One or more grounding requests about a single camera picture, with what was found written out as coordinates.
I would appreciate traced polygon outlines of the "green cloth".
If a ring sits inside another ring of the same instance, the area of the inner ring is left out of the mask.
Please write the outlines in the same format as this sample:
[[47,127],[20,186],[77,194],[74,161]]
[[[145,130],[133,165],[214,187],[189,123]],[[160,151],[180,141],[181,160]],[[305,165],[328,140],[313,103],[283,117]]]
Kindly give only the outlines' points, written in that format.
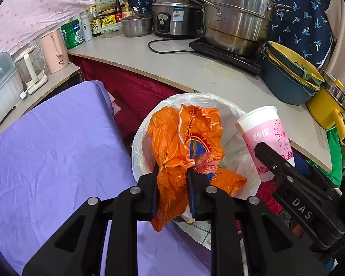
[[332,181],[332,183],[339,188],[342,183],[342,149],[340,146],[340,137],[336,128],[332,128],[331,130],[326,131],[328,145],[330,149],[330,158],[332,163],[332,170],[331,172],[325,171],[319,165],[314,163],[312,160],[307,159],[306,162],[316,167],[319,171],[321,171],[327,178]]

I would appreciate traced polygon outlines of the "white glass electric kettle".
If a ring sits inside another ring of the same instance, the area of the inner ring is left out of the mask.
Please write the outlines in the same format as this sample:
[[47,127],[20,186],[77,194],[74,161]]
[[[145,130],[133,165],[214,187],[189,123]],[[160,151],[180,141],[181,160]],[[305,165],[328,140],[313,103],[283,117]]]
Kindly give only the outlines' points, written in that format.
[[47,83],[46,62],[35,46],[21,51],[14,57],[14,63],[26,86],[25,94],[32,95]]

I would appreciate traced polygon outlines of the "stacked blue yellow basins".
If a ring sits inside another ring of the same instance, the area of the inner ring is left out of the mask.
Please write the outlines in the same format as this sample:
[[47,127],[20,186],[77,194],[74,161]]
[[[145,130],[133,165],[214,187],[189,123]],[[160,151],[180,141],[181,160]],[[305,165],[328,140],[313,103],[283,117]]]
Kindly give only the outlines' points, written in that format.
[[313,64],[290,48],[269,40],[262,54],[262,79],[270,91],[286,104],[305,104],[325,82]]

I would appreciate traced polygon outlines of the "large steel steamer pot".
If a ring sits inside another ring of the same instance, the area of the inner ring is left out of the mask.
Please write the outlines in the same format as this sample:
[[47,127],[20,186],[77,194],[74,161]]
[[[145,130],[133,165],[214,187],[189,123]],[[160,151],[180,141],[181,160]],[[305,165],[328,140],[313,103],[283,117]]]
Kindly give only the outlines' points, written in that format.
[[204,37],[214,47],[255,57],[266,43],[276,12],[292,12],[276,0],[191,0],[204,8]]

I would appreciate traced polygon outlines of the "white-lined trash bin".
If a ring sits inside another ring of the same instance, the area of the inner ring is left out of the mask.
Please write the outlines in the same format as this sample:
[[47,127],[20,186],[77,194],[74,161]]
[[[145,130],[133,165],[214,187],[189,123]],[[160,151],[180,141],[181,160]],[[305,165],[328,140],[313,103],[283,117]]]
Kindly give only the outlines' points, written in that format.
[[261,180],[236,128],[244,115],[216,95],[184,93],[163,100],[144,119],[132,143],[132,172],[139,179],[158,170],[156,231],[186,211],[189,168],[235,198],[257,193]]

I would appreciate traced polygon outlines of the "yellow saucepan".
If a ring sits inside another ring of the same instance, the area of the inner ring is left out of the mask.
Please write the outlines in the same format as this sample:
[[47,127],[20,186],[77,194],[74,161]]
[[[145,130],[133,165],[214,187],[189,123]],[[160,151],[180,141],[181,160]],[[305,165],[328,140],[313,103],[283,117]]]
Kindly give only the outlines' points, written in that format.
[[333,75],[322,71],[325,82],[306,107],[315,121],[324,129],[336,127],[341,145],[345,146],[345,92],[343,84]]

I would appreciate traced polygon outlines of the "dark soy sauce bottle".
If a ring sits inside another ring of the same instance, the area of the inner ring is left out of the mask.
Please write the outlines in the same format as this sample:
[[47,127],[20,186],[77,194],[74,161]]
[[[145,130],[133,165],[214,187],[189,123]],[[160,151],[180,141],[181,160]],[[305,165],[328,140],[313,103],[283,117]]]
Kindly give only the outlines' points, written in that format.
[[115,0],[114,15],[115,15],[116,23],[121,22],[122,13],[123,13],[123,10],[122,10],[121,4],[120,4],[120,0]]

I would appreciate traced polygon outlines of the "black induction cooker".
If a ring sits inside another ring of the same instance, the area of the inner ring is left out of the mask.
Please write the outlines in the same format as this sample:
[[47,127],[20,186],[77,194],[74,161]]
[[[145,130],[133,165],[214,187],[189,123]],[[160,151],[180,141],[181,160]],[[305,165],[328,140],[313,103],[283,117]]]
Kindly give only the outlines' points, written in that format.
[[256,76],[261,75],[262,73],[263,59],[261,56],[254,59],[242,57],[240,55],[214,47],[212,44],[208,43],[204,37],[190,42],[189,46],[198,54],[202,54],[206,57],[230,64],[231,66],[243,70],[251,75]]

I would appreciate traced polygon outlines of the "white dish drainer box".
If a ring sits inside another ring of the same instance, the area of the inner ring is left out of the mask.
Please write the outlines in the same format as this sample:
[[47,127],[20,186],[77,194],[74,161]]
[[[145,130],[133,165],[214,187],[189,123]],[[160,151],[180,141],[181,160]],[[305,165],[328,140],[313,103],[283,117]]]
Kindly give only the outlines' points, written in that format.
[[0,123],[20,103],[23,83],[8,52],[0,53]]

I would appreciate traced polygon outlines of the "orange plastic bag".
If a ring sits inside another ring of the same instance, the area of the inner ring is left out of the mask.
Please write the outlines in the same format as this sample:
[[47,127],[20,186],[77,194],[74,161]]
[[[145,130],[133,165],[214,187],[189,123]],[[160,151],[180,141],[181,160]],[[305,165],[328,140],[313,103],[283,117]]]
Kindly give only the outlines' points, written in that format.
[[[180,108],[165,106],[152,115],[148,126],[152,152],[159,166],[159,204],[156,217],[151,223],[157,232],[163,229],[165,223],[182,215],[188,205],[187,171],[194,170],[194,161],[189,159],[189,149],[179,134],[179,111]],[[221,163],[214,177],[209,180],[209,183],[229,195],[240,190],[246,182],[245,177],[223,168]]]

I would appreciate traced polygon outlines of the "pink paper cup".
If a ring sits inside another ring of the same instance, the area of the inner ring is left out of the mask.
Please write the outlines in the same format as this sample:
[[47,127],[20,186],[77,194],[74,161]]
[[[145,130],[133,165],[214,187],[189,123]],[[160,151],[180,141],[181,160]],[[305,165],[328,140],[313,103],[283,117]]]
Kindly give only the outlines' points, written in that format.
[[245,114],[237,120],[236,128],[244,139],[262,182],[272,180],[274,174],[256,158],[254,148],[258,143],[265,142],[295,166],[293,151],[275,106],[262,106]]

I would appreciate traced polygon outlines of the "navy patterned cloth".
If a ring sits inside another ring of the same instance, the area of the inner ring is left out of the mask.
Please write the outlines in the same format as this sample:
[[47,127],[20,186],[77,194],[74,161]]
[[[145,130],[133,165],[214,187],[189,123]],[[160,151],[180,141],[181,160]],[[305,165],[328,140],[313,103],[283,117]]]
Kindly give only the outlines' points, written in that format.
[[[129,0],[143,13],[152,11],[154,0]],[[317,68],[323,66],[334,41],[326,16],[330,0],[275,0],[292,12],[278,12],[270,27],[269,40],[286,46]]]

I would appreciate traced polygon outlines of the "white bottle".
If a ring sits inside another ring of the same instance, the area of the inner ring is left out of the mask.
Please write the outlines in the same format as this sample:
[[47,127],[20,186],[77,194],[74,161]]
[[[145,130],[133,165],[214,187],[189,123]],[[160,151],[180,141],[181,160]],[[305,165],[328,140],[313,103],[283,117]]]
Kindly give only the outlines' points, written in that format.
[[85,41],[87,42],[87,41],[92,40],[93,39],[93,33],[92,33],[92,29],[91,29],[88,15],[82,14],[80,16],[80,19],[81,19],[81,26],[83,29],[83,35],[84,35]]

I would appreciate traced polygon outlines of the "orange snack wrapper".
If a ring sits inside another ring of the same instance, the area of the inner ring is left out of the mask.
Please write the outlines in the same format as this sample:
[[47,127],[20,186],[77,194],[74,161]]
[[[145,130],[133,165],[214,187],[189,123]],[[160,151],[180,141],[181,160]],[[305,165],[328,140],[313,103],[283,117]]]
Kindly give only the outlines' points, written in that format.
[[219,109],[181,105],[179,123],[179,134],[189,149],[195,172],[211,180],[225,156],[221,146],[223,127]]

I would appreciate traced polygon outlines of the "green tin can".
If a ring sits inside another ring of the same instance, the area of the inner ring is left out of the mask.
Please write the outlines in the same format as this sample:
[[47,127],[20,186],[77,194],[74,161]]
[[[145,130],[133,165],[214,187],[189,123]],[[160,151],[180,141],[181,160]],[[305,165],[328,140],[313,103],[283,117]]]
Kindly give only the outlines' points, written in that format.
[[78,47],[85,41],[78,19],[62,25],[60,29],[68,50]]

